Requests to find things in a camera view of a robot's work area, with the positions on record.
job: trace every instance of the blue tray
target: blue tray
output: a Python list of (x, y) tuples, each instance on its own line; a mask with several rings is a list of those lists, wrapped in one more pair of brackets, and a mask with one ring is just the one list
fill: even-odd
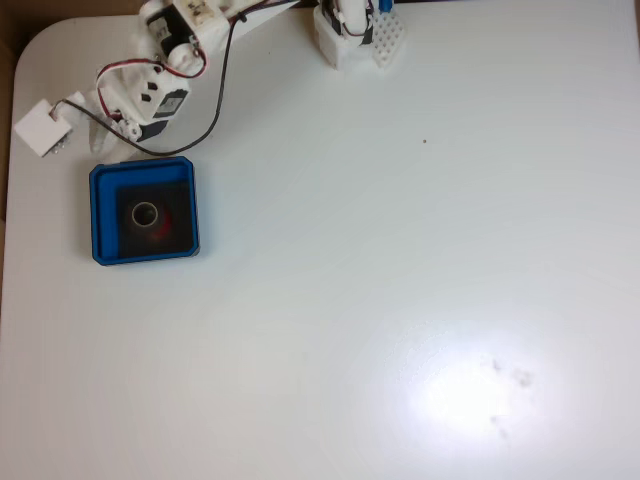
[[(180, 251), (170, 253), (150, 253), (126, 256), (122, 253), (121, 238), (124, 230), (122, 212), (118, 207), (118, 195), (123, 189), (155, 188), (162, 191), (163, 185), (179, 184), (188, 188), (190, 219), (181, 222), (187, 232), (188, 245)], [(167, 258), (190, 257), (200, 249), (198, 237), (198, 212), (193, 164), (184, 157), (124, 162), (115, 165), (98, 165), (89, 175), (91, 193), (91, 242), (93, 258), (100, 265), (164, 260)]]

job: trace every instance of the white table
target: white table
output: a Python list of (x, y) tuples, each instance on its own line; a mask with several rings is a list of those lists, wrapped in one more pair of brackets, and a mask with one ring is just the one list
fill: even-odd
[[(640, 476), (632, 0), (398, 11), (384, 74), (329, 69), (310, 10), (238, 40), (187, 154), (192, 259), (99, 266), (86, 128), (45, 159), (14, 138), (0, 478)], [(14, 119), (135, 21), (40, 34)], [(154, 146), (202, 131), (217, 75)]]

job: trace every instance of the red wire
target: red wire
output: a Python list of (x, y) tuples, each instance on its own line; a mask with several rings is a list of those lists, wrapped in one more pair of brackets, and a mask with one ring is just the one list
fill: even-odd
[[(207, 55), (205, 54), (204, 50), (198, 47), (196, 48), (196, 52), (200, 57), (202, 57), (202, 67), (200, 68), (200, 70), (198, 70), (198, 72), (194, 73), (193, 75), (187, 75), (186, 73), (182, 73), (179, 70), (175, 70), (174, 68), (171, 68), (169, 65), (157, 60), (151, 60), (148, 58), (130, 58), (128, 60), (120, 60), (118, 62), (109, 63), (108, 65), (105, 65), (104, 67), (102, 67), (102, 69), (98, 72), (98, 75), (96, 77), (96, 82), (100, 80), (100, 77), (102, 75), (104, 75), (105, 73), (107, 73), (109, 70), (113, 68), (126, 67), (129, 65), (138, 65), (138, 64), (147, 64), (147, 65), (153, 65), (155, 67), (160, 67), (162, 70), (166, 70), (171, 75), (174, 75), (180, 78), (187, 78), (187, 79), (198, 78), (207, 69), (208, 61), (207, 61)], [(107, 108), (107, 104), (105, 103), (104, 98), (102, 97), (102, 92), (100, 91), (100, 87), (97, 87), (96, 90), (98, 91), (98, 98), (100, 99), (100, 105), (102, 106), (102, 110), (104, 111), (104, 114), (113, 120), (116, 120), (116, 121), (120, 120), (122, 118), (121, 115), (111, 113)]]

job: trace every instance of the black wire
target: black wire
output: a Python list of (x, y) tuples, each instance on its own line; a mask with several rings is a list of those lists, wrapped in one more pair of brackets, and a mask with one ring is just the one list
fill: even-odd
[(171, 156), (171, 155), (177, 155), (178, 153), (182, 153), (185, 150), (189, 150), (190, 148), (195, 147), (200, 142), (202, 142), (204, 139), (206, 139), (209, 136), (209, 134), (213, 131), (213, 129), (215, 128), (216, 124), (218, 123), (218, 118), (220, 117), (220, 111), (222, 109), (222, 97), (224, 95), (224, 84), (225, 84), (225, 80), (226, 80), (226, 77), (227, 77), (227, 63), (229, 61), (229, 52), (231, 51), (231, 39), (233, 38), (233, 31), (236, 28), (236, 24), (238, 23), (238, 20), (246, 22), (247, 21), (246, 16), (249, 13), (253, 13), (253, 12), (256, 12), (258, 10), (265, 10), (267, 8), (279, 7), (280, 5), (285, 5), (287, 3), (293, 3), (293, 2), (297, 2), (297, 1), (298, 0), (281, 0), (279, 2), (274, 2), (274, 3), (266, 3), (266, 2), (259, 3), (257, 5), (254, 5), (252, 7), (246, 8), (243, 11), (239, 12), (238, 15), (236, 16), (236, 18), (231, 22), (231, 26), (229, 28), (229, 36), (227, 37), (227, 46), (225, 47), (225, 50), (224, 50), (224, 60), (222, 61), (222, 73), (220, 74), (220, 90), (218, 91), (218, 103), (216, 105), (216, 114), (213, 117), (213, 120), (211, 121), (211, 124), (209, 125), (209, 128), (207, 128), (207, 131), (204, 132), (196, 140), (194, 140), (193, 142), (189, 143), (188, 145), (185, 145), (184, 147), (180, 147), (180, 148), (178, 148), (176, 150), (170, 150), (170, 151), (167, 151), (167, 152), (156, 152), (154, 150), (149, 150), (147, 148), (144, 148), (144, 147), (138, 145), (137, 143), (129, 140), (127, 137), (122, 135), (116, 129), (112, 128), (107, 122), (105, 122), (99, 116), (97, 116), (94, 113), (90, 112), (86, 108), (78, 105), (77, 103), (72, 102), (71, 100), (67, 100), (66, 98), (64, 98), (62, 100), (59, 100), (54, 105), (54, 107), (51, 109), (51, 111), (55, 112), (55, 110), (58, 107), (58, 105), (60, 105), (61, 103), (65, 103), (65, 104), (75, 108), (76, 110), (79, 110), (82, 113), (84, 113), (91, 120), (96, 122), (102, 128), (105, 128), (109, 132), (113, 133), (116, 137), (118, 137), (123, 142), (131, 145), (132, 147), (136, 148), (137, 150), (141, 151), (142, 153), (146, 153), (147, 155), (152, 155), (154, 157), (165, 157), (165, 156), (168, 157), (168, 156)]

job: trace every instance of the white breadboard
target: white breadboard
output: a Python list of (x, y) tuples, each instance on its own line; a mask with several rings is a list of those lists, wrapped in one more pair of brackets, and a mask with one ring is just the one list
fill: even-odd
[(406, 27), (395, 11), (380, 13), (376, 10), (373, 14), (373, 59), (380, 68), (386, 68), (407, 32)]

